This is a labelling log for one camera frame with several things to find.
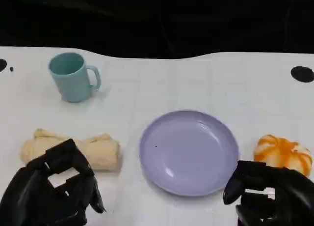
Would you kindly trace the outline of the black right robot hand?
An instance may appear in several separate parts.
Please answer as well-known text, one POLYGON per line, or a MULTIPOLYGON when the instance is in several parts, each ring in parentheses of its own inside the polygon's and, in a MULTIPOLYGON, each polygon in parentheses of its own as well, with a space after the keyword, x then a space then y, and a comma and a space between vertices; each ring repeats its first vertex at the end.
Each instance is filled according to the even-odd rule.
POLYGON ((312 226, 314 184, 303 174, 262 162, 238 161, 223 193, 239 226, 312 226))

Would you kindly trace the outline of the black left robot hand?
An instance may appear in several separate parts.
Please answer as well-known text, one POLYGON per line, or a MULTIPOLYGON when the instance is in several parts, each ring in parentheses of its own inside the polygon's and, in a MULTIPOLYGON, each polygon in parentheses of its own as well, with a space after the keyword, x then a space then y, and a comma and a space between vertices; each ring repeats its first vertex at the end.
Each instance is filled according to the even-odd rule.
POLYGON ((105 212, 95 174, 73 139, 20 168, 0 201, 2 226, 84 226, 105 212))

